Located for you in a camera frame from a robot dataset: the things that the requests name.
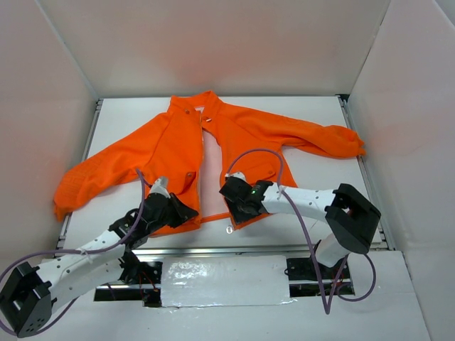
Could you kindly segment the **orange zip-up jacket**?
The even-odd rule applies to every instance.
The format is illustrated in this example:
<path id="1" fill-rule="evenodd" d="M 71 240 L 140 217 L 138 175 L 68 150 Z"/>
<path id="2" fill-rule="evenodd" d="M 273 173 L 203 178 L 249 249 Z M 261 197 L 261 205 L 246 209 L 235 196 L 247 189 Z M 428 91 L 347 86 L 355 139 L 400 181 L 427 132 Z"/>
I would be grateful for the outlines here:
<path id="1" fill-rule="evenodd" d="M 322 126 L 228 104 L 210 91 L 192 97 L 174 96 L 165 112 L 63 176 L 53 197 L 57 220 L 139 174 L 149 183 L 167 177 L 169 191 L 199 210 L 204 132 L 220 147 L 222 171 L 241 172 L 250 183 L 273 180 L 295 186 L 288 165 L 279 162 L 285 146 L 327 158 L 365 154 L 363 141 L 344 126 Z"/>

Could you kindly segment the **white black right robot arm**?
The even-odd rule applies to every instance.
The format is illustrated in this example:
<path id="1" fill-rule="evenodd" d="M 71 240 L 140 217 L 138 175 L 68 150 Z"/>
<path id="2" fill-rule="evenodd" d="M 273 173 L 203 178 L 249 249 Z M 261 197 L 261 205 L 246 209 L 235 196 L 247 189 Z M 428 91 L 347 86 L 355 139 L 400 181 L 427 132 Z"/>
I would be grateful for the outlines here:
<path id="1" fill-rule="evenodd" d="M 265 214 L 295 214 L 325 222 L 331 233 L 319 242 L 309 261 L 317 278 L 329 275 L 350 253 L 366 255 L 378 228 L 380 211 L 352 185 L 334 190 L 307 190 L 259 180 L 254 185 L 230 176 L 220 189 L 235 224 L 251 222 Z"/>

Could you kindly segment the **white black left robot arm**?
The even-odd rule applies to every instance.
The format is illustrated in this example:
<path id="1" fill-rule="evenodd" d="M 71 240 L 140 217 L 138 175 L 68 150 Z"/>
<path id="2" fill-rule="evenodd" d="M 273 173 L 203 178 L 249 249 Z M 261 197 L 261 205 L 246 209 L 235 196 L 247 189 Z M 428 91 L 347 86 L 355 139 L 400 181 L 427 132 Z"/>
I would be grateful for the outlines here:
<path id="1" fill-rule="evenodd" d="M 174 194 L 152 193 L 75 254 L 37 266 L 21 262 L 1 290 L 1 312 L 12 333 L 20 338 L 39 334 L 52 314 L 98 286 L 138 282 L 146 264 L 134 250 L 159 229 L 180 227 L 197 216 Z"/>

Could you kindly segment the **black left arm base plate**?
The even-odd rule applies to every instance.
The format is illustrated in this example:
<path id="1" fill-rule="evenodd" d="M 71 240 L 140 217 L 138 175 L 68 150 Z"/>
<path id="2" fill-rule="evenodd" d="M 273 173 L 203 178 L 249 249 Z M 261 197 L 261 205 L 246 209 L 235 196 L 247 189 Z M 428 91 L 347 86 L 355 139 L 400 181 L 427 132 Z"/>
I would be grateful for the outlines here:
<path id="1" fill-rule="evenodd" d="M 94 302 L 134 301 L 147 308 L 160 308 L 162 267 L 161 261 L 142 262 L 135 278 L 96 287 Z"/>

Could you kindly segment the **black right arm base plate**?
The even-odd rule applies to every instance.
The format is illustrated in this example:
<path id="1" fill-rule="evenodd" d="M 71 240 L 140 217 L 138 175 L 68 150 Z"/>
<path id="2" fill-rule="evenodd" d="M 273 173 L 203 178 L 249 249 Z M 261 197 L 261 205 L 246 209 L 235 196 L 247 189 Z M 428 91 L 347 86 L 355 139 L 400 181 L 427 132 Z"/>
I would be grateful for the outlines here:
<path id="1" fill-rule="evenodd" d="M 331 268 L 319 265 L 326 297 L 329 296 L 332 286 L 335 284 L 335 277 L 341 264 L 342 261 L 340 260 Z M 289 295 L 292 298 L 321 295 L 316 270 L 310 258 L 288 258 L 284 274 L 288 277 Z M 350 271 L 347 264 L 343 267 L 336 287 L 341 287 L 341 294 L 343 295 L 353 295 L 353 289 L 350 287 Z"/>

